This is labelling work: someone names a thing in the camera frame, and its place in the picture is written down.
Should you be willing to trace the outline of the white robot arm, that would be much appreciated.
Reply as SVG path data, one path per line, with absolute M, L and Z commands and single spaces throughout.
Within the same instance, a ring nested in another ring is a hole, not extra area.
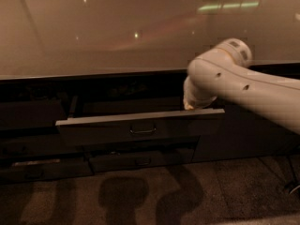
M 252 53 L 236 38 L 194 58 L 184 81 L 184 107 L 203 109 L 223 98 L 300 134 L 300 81 L 253 71 Z

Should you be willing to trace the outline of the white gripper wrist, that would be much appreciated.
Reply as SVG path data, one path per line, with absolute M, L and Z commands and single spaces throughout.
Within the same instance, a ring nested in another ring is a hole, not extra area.
M 210 106 L 217 96 L 213 96 L 198 88 L 189 77 L 186 77 L 183 85 L 183 104 L 184 108 L 188 110 L 203 109 Z

